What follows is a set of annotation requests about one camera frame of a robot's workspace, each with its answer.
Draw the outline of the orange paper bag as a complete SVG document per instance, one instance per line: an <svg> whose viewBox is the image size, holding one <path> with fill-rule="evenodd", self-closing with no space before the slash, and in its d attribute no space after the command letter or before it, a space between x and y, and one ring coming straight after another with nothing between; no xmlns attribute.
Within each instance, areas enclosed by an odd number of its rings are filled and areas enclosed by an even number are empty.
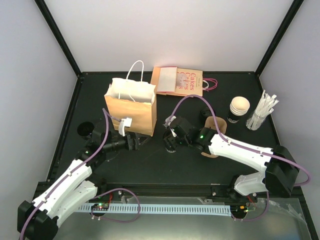
<svg viewBox="0 0 320 240"><path fill-rule="evenodd" d="M143 81L144 68L140 80L129 79L131 67L125 78L114 77L109 84L104 99L111 115L115 130L118 131L122 118L132 118L126 132L153 136L157 122L156 86Z"/></svg>

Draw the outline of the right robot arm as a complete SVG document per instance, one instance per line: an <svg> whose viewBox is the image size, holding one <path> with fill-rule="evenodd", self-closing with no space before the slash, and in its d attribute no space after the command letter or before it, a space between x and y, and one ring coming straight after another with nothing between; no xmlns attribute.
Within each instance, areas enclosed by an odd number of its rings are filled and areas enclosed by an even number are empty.
<svg viewBox="0 0 320 240"><path fill-rule="evenodd" d="M226 188L230 200L238 202L243 197L261 192L270 192L281 198L291 196L299 169L287 148L244 143L219 134L211 127L196 128L180 116L169 117L164 126L163 141L168 152L174 153L178 146L191 147L207 155L234 160L256 171L232 178Z"/></svg>

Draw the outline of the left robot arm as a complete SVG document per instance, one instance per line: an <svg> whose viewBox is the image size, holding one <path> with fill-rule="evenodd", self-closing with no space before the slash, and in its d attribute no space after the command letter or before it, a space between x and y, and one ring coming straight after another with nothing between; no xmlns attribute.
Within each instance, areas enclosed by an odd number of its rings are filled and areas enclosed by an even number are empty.
<svg viewBox="0 0 320 240"><path fill-rule="evenodd" d="M90 211L108 210L114 192L94 171L106 161L107 153L122 149L134 151L150 136L135 132L120 135L115 131L78 128L86 140L67 170L32 202L23 201L17 210L17 230L21 240L52 240L62 223L84 203L94 200Z"/></svg>

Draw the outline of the black paper cup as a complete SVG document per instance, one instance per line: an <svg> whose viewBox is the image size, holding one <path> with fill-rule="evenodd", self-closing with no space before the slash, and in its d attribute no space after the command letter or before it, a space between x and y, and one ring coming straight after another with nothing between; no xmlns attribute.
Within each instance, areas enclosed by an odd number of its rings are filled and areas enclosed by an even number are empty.
<svg viewBox="0 0 320 240"><path fill-rule="evenodd" d="M175 152L176 152L175 149L171 149L171 148L165 148L165 150L166 150L168 153L175 153Z"/></svg>
<svg viewBox="0 0 320 240"><path fill-rule="evenodd" d="M84 140L88 140L92 137L95 125L90 121L82 122L78 125L76 131L77 134Z"/></svg>

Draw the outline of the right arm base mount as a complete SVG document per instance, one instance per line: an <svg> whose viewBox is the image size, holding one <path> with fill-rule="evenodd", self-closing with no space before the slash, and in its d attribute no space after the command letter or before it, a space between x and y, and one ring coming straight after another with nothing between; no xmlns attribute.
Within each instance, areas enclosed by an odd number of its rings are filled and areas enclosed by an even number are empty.
<svg viewBox="0 0 320 240"><path fill-rule="evenodd" d="M256 196L253 196L252 194L241 195L230 185L211 185L210 192L209 197L212 198L214 202L236 204L258 202Z"/></svg>

